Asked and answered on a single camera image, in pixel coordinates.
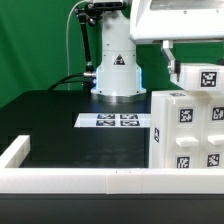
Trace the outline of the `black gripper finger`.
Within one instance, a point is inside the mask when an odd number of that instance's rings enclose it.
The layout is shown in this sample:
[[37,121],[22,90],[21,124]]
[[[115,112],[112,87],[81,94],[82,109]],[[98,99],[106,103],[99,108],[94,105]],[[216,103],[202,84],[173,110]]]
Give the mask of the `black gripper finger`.
[[176,75],[176,79],[180,79],[180,71],[181,71],[181,63],[179,60],[176,60],[171,49],[173,48],[173,41],[172,40],[163,40],[161,52],[165,57],[168,66],[168,72],[170,75]]

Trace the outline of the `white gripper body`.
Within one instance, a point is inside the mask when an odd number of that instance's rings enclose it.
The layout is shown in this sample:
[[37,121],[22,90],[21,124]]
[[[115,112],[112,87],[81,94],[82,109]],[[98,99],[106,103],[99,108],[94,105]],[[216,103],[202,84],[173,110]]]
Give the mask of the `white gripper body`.
[[133,0],[130,37],[136,44],[224,39],[224,0]]

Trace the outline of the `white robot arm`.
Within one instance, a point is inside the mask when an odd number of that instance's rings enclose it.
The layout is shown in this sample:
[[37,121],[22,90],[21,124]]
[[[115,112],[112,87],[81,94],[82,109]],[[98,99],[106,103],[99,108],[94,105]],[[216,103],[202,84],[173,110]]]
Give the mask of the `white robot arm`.
[[136,46],[161,45],[170,81],[187,91],[224,87],[224,66],[182,63],[175,43],[224,40],[224,0],[87,0],[86,13],[102,21],[102,62],[96,70],[95,97],[109,101],[146,93]]

